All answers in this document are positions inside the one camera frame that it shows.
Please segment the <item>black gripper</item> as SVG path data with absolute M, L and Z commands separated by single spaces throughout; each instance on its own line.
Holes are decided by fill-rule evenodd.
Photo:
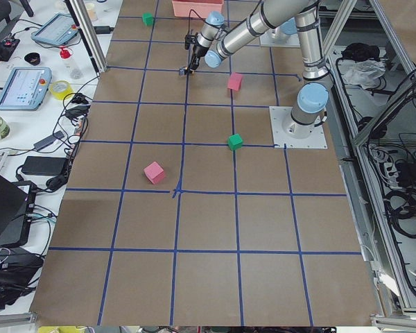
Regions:
M 200 44 L 194 44 L 190 65 L 188 66 L 188 74 L 193 74 L 198 69 L 200 59 L 203 58 L 206 55 L 206 53 L 206 47 Z

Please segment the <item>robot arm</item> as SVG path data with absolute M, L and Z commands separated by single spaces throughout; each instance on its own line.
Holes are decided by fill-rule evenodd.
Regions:
M 297 68 L 304 80 L 294 106 L 284 115 L 279 128 L 291 140 L 307 139 L 325 122 L 329 100 L 329 70 L 322 45 L 319 7 L 319 1 L 260 1 L 231 28 L 220 12 L 212 11 L 200 31 L 188 31 L 184 47 L 192 53 L 180 73 L 192 74 L 201 60 L 217 68 L 244 46 L 263 37 L 277 42 L 297 38 L 296 49 L 275 48 L 276 72 L 280 74 L 283 66 Z

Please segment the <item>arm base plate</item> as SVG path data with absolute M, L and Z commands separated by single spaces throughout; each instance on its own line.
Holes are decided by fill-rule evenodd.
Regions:
M 259 38 L 260 45 L 265 47 L 281 47 L 281 48 L 300 48 L 300 41 L 298 34 L 286 35 L 282 34 L 276 38 L 270 32 L 262 35 Z
M 323 126 L 300 125 L 291 117 L 292 107 L 270 106 L 270 123 L 275 148 L 328 149 Z

